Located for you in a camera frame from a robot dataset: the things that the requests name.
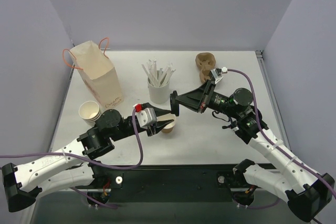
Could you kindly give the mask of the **brown paper coffee cup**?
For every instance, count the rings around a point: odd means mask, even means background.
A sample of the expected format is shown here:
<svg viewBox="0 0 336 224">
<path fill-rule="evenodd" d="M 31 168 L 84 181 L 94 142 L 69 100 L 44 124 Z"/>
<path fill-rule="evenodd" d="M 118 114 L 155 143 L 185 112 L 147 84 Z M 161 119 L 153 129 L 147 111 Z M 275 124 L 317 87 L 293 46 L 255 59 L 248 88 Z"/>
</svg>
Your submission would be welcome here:
<svg viewBox="0 0 336 224">
<path fill-rule="evenodd" d="M 176 124 L 176 116 L 174 114 L 166 114 L 166 115 L 163 115 L 163 116 L 159 117 L 159 121 L 167 121 L 167 120 L 172 120 L 173 122 L 171 122 L 170 124 L 168 124 L 167 126 L 165 126 L 161 130 L 161 132 L 163 132 L 163 133 L 172 132 L 172 130 L 175 127 L 175 124 Z"/>
</svg>

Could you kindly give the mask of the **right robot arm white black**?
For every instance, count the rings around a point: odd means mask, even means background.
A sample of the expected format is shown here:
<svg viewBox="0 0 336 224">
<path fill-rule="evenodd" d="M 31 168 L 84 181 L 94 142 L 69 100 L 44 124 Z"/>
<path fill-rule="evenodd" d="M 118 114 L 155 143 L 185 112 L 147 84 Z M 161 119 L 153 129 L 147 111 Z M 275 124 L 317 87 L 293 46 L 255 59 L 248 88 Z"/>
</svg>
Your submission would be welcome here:
<svg viewBox="0 0 336 224">
<path fill-rule="evenodd" d="M 277 138 L 262 121 L 261 113 L 252 105 L 253 94 L 239 88 L 226 97 L 215 92 L 215 83 L 205 82 L 199 88 L 178 95 L 170 95 L 172 112 L 179 115 L 182 105 L 194 112 L 207 108 L 230 119 L 229 128 L 248 146 L 258 151 L 278 171 L 271 173 L 246 159 L 233 169 L 233 181 L 260 187 L 287 203 L 292 213 L 310 222 L 331 201 L 335 180 L 328 173 L 320 174 L 303 163 Z"/>
</svg>

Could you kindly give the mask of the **black plastic cup lid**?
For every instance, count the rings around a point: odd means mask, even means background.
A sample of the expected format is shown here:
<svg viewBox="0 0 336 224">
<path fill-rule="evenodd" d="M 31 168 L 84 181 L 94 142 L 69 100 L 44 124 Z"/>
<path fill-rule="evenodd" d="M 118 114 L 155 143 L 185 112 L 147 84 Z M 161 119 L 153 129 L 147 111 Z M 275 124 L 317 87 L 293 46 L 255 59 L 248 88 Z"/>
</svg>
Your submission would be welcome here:
<svg viewBox="0 0 336 224">
<path fill-rule="evenodd" d="M 179 116 L 180 114 L 180 109 L 179 109 L 179 103 L 176 100 L 177 98 L 177 91 L 174 90 L 171 94 L 170 94 L 170 107 L 171 107 L 171 113 L 174 114 L 175 116 Z"/>
</svg>

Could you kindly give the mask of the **beige paper takeout bag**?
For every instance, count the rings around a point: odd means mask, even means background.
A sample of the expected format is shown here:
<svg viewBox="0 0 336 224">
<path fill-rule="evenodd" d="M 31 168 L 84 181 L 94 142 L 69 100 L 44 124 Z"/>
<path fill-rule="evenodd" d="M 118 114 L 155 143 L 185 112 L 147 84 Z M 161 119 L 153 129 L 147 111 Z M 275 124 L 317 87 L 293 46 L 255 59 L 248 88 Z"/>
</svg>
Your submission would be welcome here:
<svg viewBox="0 0 336 224">
<path fill-rule="evenodd" d="M 123 102 L 123 93 L 116 68 L 101 44 L 83 42 L 64 49 L 64 63 L 78 71 L 84 84 L 104 110 L 113 109 Z"/>
</svg>

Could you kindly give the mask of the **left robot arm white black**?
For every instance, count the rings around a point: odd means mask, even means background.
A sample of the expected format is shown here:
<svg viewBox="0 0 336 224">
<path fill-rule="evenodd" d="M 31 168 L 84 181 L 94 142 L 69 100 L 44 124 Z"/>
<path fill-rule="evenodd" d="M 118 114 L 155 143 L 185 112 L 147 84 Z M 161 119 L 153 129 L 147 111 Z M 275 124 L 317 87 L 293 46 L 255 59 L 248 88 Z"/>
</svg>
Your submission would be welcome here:
<svg viewBox="0 0 336 224">
<path fill-rule="evenodd" d="M 132 115 L 123 118 L 119 111 L 109 109 L 96 120 L 93 127 L 55 152 L 36 154 L 37 160 L 26 164 L 8 163 L 2 170 L 2 181 L 9 212 L 28 208 L 40 197 L 70 187 L 105 185 L 106 173 L 95 169 L 106 167 L 126 170 L 125 166 L 111 166 L 96 159 L 114 150 L 114 141 L 129 136 L 139 138 L 158 134 L 172 120 L 159 121 L 170 114 L 149 103 L 136 104 Z"/>
</svg>

